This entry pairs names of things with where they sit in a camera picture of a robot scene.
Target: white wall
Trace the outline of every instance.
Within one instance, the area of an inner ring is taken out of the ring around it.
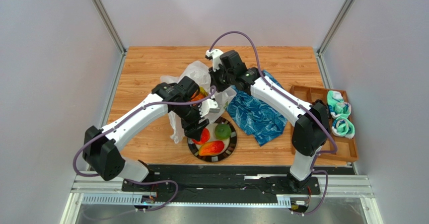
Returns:
[[[319,47],[345,0],[102,0],[128,46],[211,45],[241,30],[257,45]],[[240,36],[222,45],[248,45]]]
[[[356,0],[325,61],[385,223],[427,223],[429,0]]]
[[[59,223],[120,55],[91,0],[0,0],[0,223]]]

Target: sock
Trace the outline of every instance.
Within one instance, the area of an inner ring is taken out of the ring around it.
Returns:
[[[354,137],[354,125],[345,117],[338,117],[332,123],[332,133],[338,137],[352,139]]]
[[[334,119],[338,117],[348,118],[350,116],[351,104],[348,102],[344,102],[344,99],[340,92],[329,91],[327,100],[329,112]]]

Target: mango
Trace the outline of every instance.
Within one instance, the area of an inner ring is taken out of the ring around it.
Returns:
[[[200,141],[197,141],[197,140],[195,140],[195,139],[192,139],[192,141],[193,141],[195,144],[203,145],[203,144],[205,144],[209,139],[210,139],[210,131],[209,131],[207,128],[205,128],[205,129],[203,129],[203,130],[202,130],[202,133],[201,133],[201,140],[200,140]]]
[[[208,96],[208,93],[202,87],[199,87],[199,94],[197,95],[197,93],[198,92],[194,93],[194,95],[191,98],[191,102],[195,102],[195,101],[201,100],[204,97]]]
[[[203,146],[199,148],[198,154],[200,156],[217,155],[222,152],[222,150],[224,150],[224,147],[224,142],[220,140],[206,142]]]

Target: metal floor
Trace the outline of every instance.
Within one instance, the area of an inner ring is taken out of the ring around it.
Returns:
[[[309,210],[317,204],[313,198]],[[80,213],[92,218],[103,218],[132,210],[124,205],[81,205]],[[364,211],[359,198],[327,198],[320,209],[305,218],[291,215],[287,209],[280,208],[227,208],[227,207],[165,207],[154,212],[136,212],[105,221],[91,221],[79,214],[76,223],[177,223],[177,224],[226,224],[226,223],[260,223],[260,224],[366,224]]]

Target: toy fruit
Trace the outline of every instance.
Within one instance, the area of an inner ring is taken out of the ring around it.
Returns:
[[[204,88],[199,87],[199,92],[196,92],[193,96],[192,96],[192,100],[191,102],[195,102],[198,100],[203,99],[204,97],[208,96],[207,92],[204,90]]]
[[[206,142],[203,146],[199,148],[198,154],[200,156],[217,155],[222,152],[222,150],[224,150],[224,147],[224,142],[220,140]]]
[[[231,136],[231,128],[227,124],[218,124],[214,130],[217,139],[225,140]]]
[[[201,140],[200,140],[200,141],[196,141],[195,139],[193,139],[192,141],[193,141],[195,144],[203,145],[203,144],[205,144],[209,139],[210,139],[210,131],[209,131],[207,128],[205,128],[205,129],[203,129],[203,131],[202,131],[202,133],[201,133]]]

